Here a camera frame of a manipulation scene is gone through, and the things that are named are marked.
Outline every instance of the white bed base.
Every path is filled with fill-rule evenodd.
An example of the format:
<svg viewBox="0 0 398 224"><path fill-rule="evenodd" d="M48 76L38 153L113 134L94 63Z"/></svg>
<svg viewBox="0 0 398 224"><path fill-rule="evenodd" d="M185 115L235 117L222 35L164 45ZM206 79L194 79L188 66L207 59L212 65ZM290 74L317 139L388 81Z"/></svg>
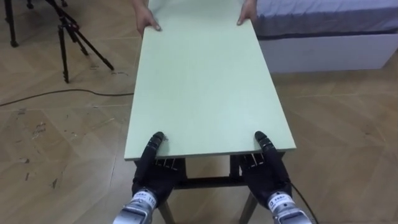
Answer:
<svg viewBox="0 0 398 224"><path fill-rule="evenodd" d="M398 49L398 34L261 40L270 72L379 69Z"/></svg>

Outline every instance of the cable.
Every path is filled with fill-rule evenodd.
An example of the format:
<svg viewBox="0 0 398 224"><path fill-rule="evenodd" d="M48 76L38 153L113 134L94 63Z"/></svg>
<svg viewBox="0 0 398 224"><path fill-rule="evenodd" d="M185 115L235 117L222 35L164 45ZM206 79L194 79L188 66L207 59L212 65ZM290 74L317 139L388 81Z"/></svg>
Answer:
<svg viewBox="0 0 398 224"><path fill-rule="evenodd" d="M305 206L307 206L307 208L310 210L310 213L311 213L313 219L315 220L315 224L319 224L317 217L315 216L315 214L312 211L311 207L308 205L307 201L304 199L304 196L301 194L301 192L296 188L296 186L293 183L292 183L292 186L293 186L294 190L298 193L300 198L303 200Z"/></svg>
<svg viewBox="0 0 398 224"><path fill-rule="evenodd" d="M0 104L0 107L11 105L13 103L18 103L20 101L29 100L29 99L40 97L40 96L45 96L45 95L54 94L54 93L66 93L66 92L71 92L71 91L82 91L82 92L86 92L86 93L92 93L97 96L131 96L134 94L134 93L107 94L107 93L97 93L97 92L94 92L91 90L84 90L84 89L57 90L57 91L50 91L50 92L41 93L41 94L37 94L37 95L33 95L33 96L28 96L28 97L21 98L19 100L14 100L14 101L7 102L7 103L2 103L2 104Z"/></svg>

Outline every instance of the gray mattress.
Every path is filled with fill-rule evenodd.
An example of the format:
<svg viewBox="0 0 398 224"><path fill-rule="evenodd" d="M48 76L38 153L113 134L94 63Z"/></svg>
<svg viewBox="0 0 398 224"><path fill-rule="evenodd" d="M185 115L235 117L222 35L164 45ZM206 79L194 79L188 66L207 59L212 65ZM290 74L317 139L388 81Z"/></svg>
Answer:
<svg viewBox="0 0 398 224"><path fill-rule="evenodd" d="M259 36L398 29L398 0L257 0Z"/></svg>

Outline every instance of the table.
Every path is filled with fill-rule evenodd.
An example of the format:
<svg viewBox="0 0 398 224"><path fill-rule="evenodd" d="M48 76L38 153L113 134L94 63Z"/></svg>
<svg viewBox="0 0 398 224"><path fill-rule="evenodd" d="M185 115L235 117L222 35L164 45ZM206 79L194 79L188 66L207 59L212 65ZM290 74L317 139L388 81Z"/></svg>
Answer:
<svg viewBox="0 0 398 224"><path fill-rule="evenodd" d="M259 149L256 131L281 151L295 148L276 90L249 21L237 26L237 0L150 0L162 27L142 41L124 158L139 160L149 138L167 140L159 157L230 155L227 177L181 181L176 189L245 185L237 154ZM250 195L247 223L257 202ZM160 207L173 223L167 204Z"/></svg>

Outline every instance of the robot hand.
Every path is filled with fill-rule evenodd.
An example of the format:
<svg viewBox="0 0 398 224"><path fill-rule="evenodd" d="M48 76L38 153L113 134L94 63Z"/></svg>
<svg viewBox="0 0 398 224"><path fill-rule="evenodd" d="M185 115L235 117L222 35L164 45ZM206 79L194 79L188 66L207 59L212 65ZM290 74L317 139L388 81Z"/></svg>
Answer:
<svg viewBox="0 0 398 224"><path fill-rule="evenodd" d="M262 152L239 156L242 176L251 193L272 212L275 224L310 224L292 200L292 184L273 143L260 131L255 138Z"/></svg>
<svg viewBox="0 0 398 224"><path fill-rule="evenodd" d="M151 223L155 208L167 200L174 186L185 177L183 159L155 159L163 139L163 133L158 132L149 140L132 181L132 200L114 224Z"/></svg>

